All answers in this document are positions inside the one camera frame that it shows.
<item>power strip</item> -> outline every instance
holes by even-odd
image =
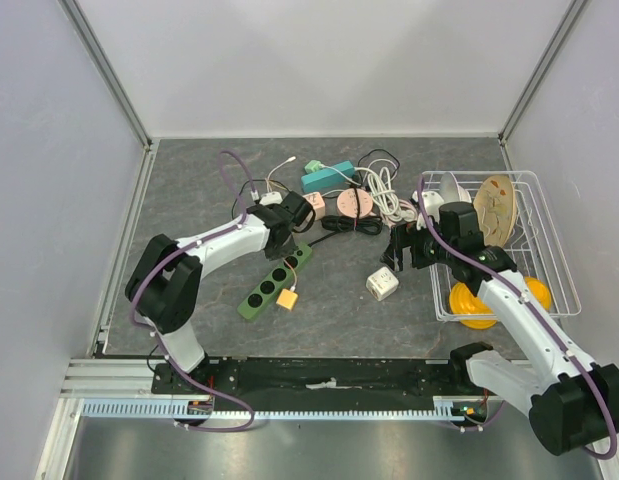
[[[296,273],[298,273],[307,264],[313,250],[306,243],[301,243],[293,253],[285,260],[289,262]],[[289,267],[282,261],[267,275],[260,284],[253,289],[247,298],[238,305],[238,313],[245,320],[255,320],[260,313],[265,310],[269,304],[278,298],[278,295],[283,288],[288,288],[293,283],[293,273]]]

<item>black cable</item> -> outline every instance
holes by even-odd
[[[279,182],[278,180],[269,180],[269,181],[270,181],[271,183],[274,183],[274,184],[278,185],[279,187],[284,188],[286,191],[289,191],[289,189],[288,189],[288,188],[287,188],[287,187],[286,187],[286,186],[285,186],[282,182]],[[267,180],[266,180],[266,179],[264,179],[264,178],[258,178],[258,179],[255,179],[255,180],[254,180],[254,183],[257,183],[257,182],[265,182],[265,183],[266,183],[266,182],[267,182]],[[243,183],[243,184],[242,184],[242,187],[240,187],[240,193],[239,193],[239,195],[242,195],[242,194],[244,193],[244,191],[245,191],[245,187],[246,187],[248,184],[249,184],[249,180],[247,180],[245,183]],[[237,203],[238,203],[238,200],[234,200],[234,201],[233,201],[233,205],[231,206],[231,220],[233,220],[233,219],[235,218],[235,213],[234,213],[234,210],[236,209],[236,204],[237,204]]]
[[[156,369],[151,366],[151,364],[149,363],[149,360],[151,359],[151,355],[153,355],[153,352],[155,352],[157,349],[158,349],[158,345],[153,347],[153,349],[151,349],[151,351],[149,352],[149,355],[147,355],[147,359],[146,359],[147,368],[151,370],[153,373],[156,373]]]
[[[394,178],[396,178],[396,175],[398,174],[398,170],[400,169],[400,160],[398,160],[390,151],[385,150],[384,148],[374,148],[369,153],[367,153],[367,154],[363,155],[362,157],[360,157],[360,159],[358,159],[358,166],[360,166],[360,164],[362,163],[362,161],[365,158],[369,158],[371,155],[373,155],[376,152],[386,153],[387,155],[389,155],[391,157],[391,159],[394,162],[396,162],[396,167],[394,168],[393,172],[391,172],[391,179],[393,180]]]
[[[305,228],[303,228],[302,230],[296,230],[295,228],[293,229],[293,233],[305,233],[308,232],[311,227],[313,227],[313,223],[316,221],[316,211],[312,208],[311,209],[311,219],[307,222],[307,226]]]
[[[380,235],[382,232],[382,219],[380,217],[365,217],[360,218],[360,198],[358,198],[358,189],[354,188],[356,193],[356,218],[346,217],[344,215],[326,215],[320,220],[322,228],[331,231],[324,237],[321,237],[309,243],[310,247],[317,243],[326,240],[327,238],[345,232],[360,232],[363,235]]]

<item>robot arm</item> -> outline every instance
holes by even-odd
[[[307,200],[289,192],[280,204],[249,208],[241,224],[238,219],[232,220],[214,230],[178,240],[158,235],[149,241],[125,288],[125,296],[131,301],[142,281],[167,255],[231,225],[237,226],[232,232],[200,242],[176,257],[149,282],[138,302],[138,312],[155,329],[168,354],[185,372],[191,372],[207,358],[190,322],[200,281],[248,253],[264,250],[270,260],[291,254],[296,249],[291,233],[312,212]]]
[[[573,359],[589,372],[619,431],[619,369],[601,367],[562,331],[526,286],[513,260],[500,247],[488,247],[470,203],[441,205],[434,228],[455,250],[497,272],[522,292],[519,298],[503,283],[448,253],[427,229],[416,224],[395,227],[382,261],[400,270],[402,250],[411,251],[412,266],[447,265],[454,278],[487,305],[520,345],[533,369],[514,365],[485,343],[451,352],[457,380],[486,388],[529,418],[542,445],[554,455],[608,436],[602,412]],[[540,312],[547,328],[531,312]],[[568,347],[563,352],[557,340]]]

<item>power adapter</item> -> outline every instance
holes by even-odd
[[[367,290],[381,301],[391,295],[398,288],[398,279],[387,267],[382,267],[367,278]]]

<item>white cable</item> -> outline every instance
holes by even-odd
[[[337,172],[338,175],[344,177],[345,180],[347,180],[349,183],[353,183],[354,185],[360,186],[360,184],[358,182],[355,182],[353,179],[349,178],[348,176],[346,176],[344,173],[342,173],[340,170],[338,170],[335,167],[330,167],[329,165],[325,165],[324,163],[321,163],[320,164],[320,168],[329,168],[330,170],[333,170],[334,172]]]
[[[329,190],[328,192],[321,193],[320,195],[322,195],[323,197],[326,197],[327,195],[331,195],[332,193],[342,193],[342,192],[344,192],[344,190],[340,188],[337,190]]]
[[[393,173],[391,174],[391,180],[395,180],[396,179],[396,175],[398,174],[398,165],[396,165],[396,163],[393,160],[389,160],[388,158],[376,158],[369,165],[367,165],[366,168],[371,168],[371,165],[373,165],[374,163],[377,163],[377,162],[390,163],[393,166]],[[365,177],[362,179],[362,184],[363,185],[367,181],[367,175],[368,175],[368,173],[365,173]]]
[[[295,292],[296,291],[296,286],[298,285],[298,274],[296,273],[296,270],[289,264],[289,262],[287,261],[286,258],[285,258],[284,262],[285,262],[285,265],[287,265],[287,267],[289,267],[289,270],[291,270],[291,273],[293,273],[293,285],[291,287],[289,287],[289,291]]]
[[[391,172],[389,168],[382,167],[379,173],[367,167],[358,167],[356,171],[367,173],[369,193],[373,203],[378,206],[383,221],[391,225],[403,220],[405,214],[403,214],[401,209],[400,199],[396,195],[396,191],[391,187]]]
[[[273,168],[273,170],[271,170],[269,172],[269,175],[267,175],[267,178],[265,178],[265,183],[267,184],[267,192],[271,193],[273,192],[273,189],[271,188],[271,174],[273,172],[275,172],[276,170],[278,170],[280,167],[282,167],[283,165],[286,165],[287,163],[293,162],[296,159],[296,157],[289,157],[287,160],[285,160],[284,162],[282,162],[280,165],[276,166]]]

